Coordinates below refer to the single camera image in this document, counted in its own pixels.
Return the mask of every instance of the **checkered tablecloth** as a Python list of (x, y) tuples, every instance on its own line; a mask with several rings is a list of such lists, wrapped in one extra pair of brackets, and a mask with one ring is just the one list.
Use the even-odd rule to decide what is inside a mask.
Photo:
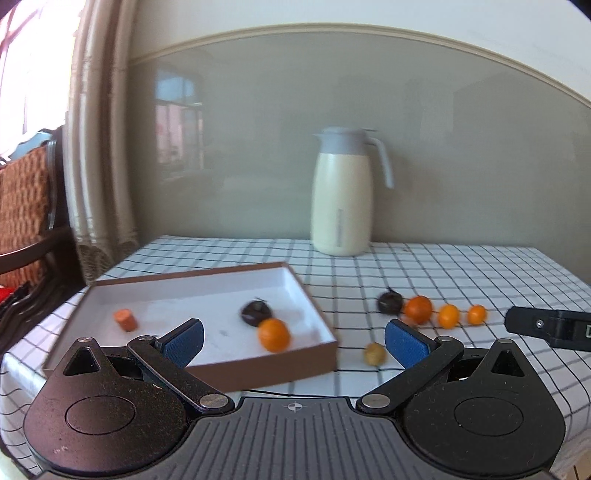
[[(363, 362), (363, 347), (384, 342), (390, 320), (376, 310), (376, 297), (391, 287), (405, 299), (425, 295), (435, 310), (453, 303), (466, 312), (484, 305), (482, 326), (463, 322), (454, 330), (421, 327), (431, 338), (451, 335), (470, 347), (489, 347), (509, 337), (519, 345), (552, 393), (566, 422), (566, 443), (555, 462), (561, 475), (591, 447), (591, 353), (551, 349), (544, 341), (509, 334), (506, 310), (513, 306), (591, 312), (591, 288), (533, 248), (373, 243), (354, 258), (329, 257), (309, 241), (198, 239), (164, 236), (146, 245), (103, 278), (124, 278), (261, 262), (287, 261), (335, 327), (340, 340), (338, 369), (319, 377), (245, 395), (346, 395), (355, 401), (403, 370), (394, 359), (379, 368)], [(32, 473), (39, 469), (24, 443), (22, 421), (44, 384), (43, 362), (84, 291), (57, 309), (4, 356), (0, 371), (0, 434), (12, 454)]]

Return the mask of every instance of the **brown box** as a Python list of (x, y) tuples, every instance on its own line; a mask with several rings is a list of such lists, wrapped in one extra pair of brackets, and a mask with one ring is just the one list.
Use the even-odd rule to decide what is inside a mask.
[[(283, 353), (262, 348), (241, 308), (261, 298), (286, 322), (292, 343)], [(129, 308), (138, 329), (124, 332), (113, 313)], [(336, 369), (337, 341), (291, 267), (282, 262), (102, 280), (75, 308), (43, 365), (47, 376), (79, 337), (125, 346), (139, 335), (163, 334), (189, 318), (205, 329), (202, 351), (187, 370), (223, 392), (250, 390)]]

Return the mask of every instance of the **window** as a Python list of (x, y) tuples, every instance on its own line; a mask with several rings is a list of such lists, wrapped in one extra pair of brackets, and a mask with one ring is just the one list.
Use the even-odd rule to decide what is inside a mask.
[(22, 0), (0, 20), (0, 155), (64, 124), (85, 0)]
[(204, 168), (202, 104), (194, 81), (174, 69), (156, 77), (156, 143), (165, 177)]

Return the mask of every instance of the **blue gripper pad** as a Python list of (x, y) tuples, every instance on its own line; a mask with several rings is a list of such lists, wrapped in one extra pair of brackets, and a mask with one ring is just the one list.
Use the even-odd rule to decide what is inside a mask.
[(156, 341), (156, 348), (178, 367), (185, 368), (203, 348), (204, 331), (199, 319), (187, 320)]
[(411, 368), (429, 355), (437, 344), (400, 320), (390, 320), (384, 332), (384, 342), (390, 354), (404, 368)]

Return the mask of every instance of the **chair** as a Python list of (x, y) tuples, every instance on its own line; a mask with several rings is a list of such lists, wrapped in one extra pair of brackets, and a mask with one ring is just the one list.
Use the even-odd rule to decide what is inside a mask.
[(85, 286), (69, 224), (62, 130), (38, 132), (0, 166), (0, 285), (31, 284), (0, 317), (0, 356)]

